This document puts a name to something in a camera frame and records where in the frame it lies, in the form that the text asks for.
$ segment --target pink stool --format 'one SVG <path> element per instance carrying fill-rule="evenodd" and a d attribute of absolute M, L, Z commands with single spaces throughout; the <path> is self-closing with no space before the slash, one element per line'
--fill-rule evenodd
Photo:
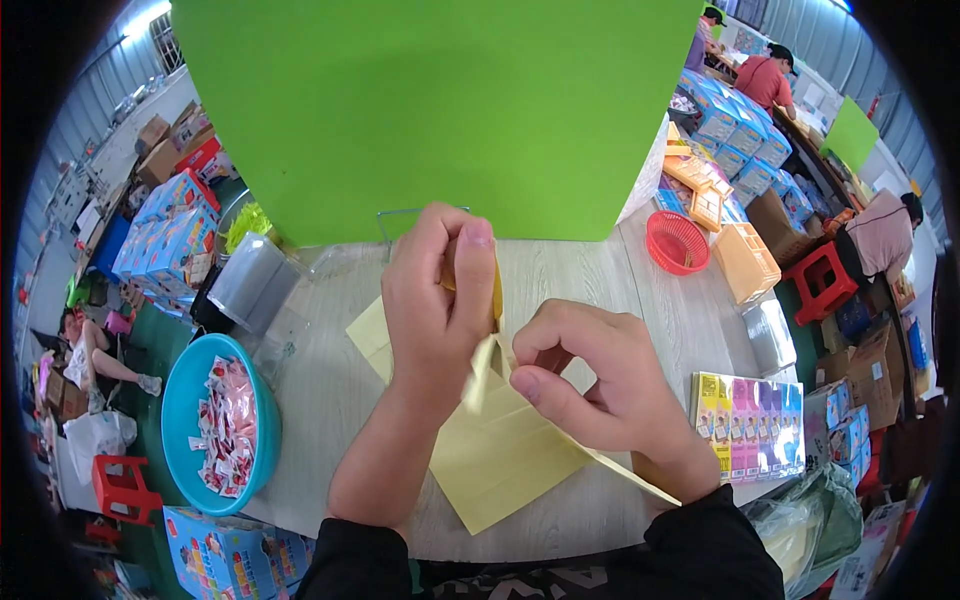
<path fill-rule="evenodd" d="M 124 333 L 129 335 L 131 327 L 132 327 L 131 322 L 127 321 L 127 318 L 121 315 L 120 313 L 118 313 L 117 311 L 111 310 L 110 314 L 107 315 L 106 328 L 107 328 L 107 331 L 109 331 L 113 335 L 117 335 L 119 333 Z"/>

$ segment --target teal bowl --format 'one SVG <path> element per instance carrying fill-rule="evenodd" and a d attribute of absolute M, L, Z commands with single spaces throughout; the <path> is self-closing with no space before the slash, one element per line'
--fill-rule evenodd
<path fill-rule="evenodd" d="M 187 438 L 200 437 L 197 410 L 200 399 L 207 397 L 204 385 L 213 357 L 236 356 L 243 361 L 251 376 L 256 402 L 256 450 L 250 482 L 239 497 L 226 498 L 206 487 L 197 471 L 204 465 L 204 452 L 191 450 Z M 211 516 L 238 513 L 274 475 L 280 456 L 280 413 L 274 395 L 253 367 L 243 347 L 222 333 L 210 333 L 186 347 L 170 371 L 163 392 L 160 412 L 160 438 L 167 467 L 180 493 L 191 505 Z"/>

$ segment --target left hand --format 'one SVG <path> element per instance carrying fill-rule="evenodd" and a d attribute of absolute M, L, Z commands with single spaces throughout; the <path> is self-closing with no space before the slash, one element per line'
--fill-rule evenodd
<path fill-rule="evenodd" d="M 447 247 L 456 240 L 456 293 L 440 285 Z M 397 242 L 380 279 L 394 352 L 390 387 L 439 426 L 460 402 L 470 358 L 490 335 L 495 258 L 483 218 L 431 204 Z"/>

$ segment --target fire extinguisher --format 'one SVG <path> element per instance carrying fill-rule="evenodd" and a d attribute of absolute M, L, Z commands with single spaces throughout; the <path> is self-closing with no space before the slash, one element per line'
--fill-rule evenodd
<path fill-rule="evenodd" d="M 876 103 L 878 103 L 879 101 L 880 101 L 880 97 L 874 96 L 874 101 L 870 103 L 870 110 L 867 110 L 868 119 L 874 118 L 874 110 L 876 110 Z"/>

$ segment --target red shirt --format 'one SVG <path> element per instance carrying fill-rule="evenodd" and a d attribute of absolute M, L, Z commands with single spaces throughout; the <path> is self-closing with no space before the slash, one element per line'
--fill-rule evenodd
<path fill-rule="evenodd" d="M 782 107 L 793 105 L 790 84 L 773 59 L 749 57 L 736 70 L 736 89 L 767 109 L 773 116 L 774 103 Z"/>

